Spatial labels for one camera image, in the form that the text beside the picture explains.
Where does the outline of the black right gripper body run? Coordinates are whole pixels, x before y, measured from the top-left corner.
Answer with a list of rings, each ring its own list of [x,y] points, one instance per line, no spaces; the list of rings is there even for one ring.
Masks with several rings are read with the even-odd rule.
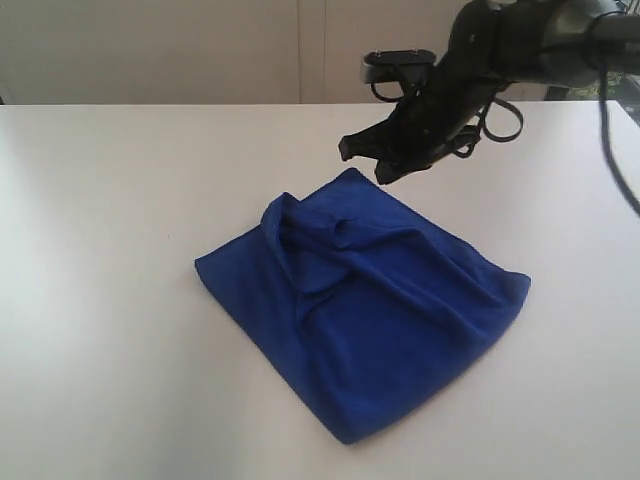
[[[429,165],[448,155],[447,144],[500,88],[500,80],[482,64],[443,59],[426,84],[388,117],[386,162]]]

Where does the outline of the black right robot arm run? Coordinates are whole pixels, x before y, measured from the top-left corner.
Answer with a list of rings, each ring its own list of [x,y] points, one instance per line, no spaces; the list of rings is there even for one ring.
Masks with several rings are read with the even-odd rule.
[[[424,49],[373,51],[363,58],[371,87],[402,94],[383,121],[344,136],[343,160],[373,159],[382,185],[469,157],[489,132],[489,109],[516,83],[580,88],[610,72],[639,72],[639,19],[613,1],[471,1],[457,15],[442,57]]]

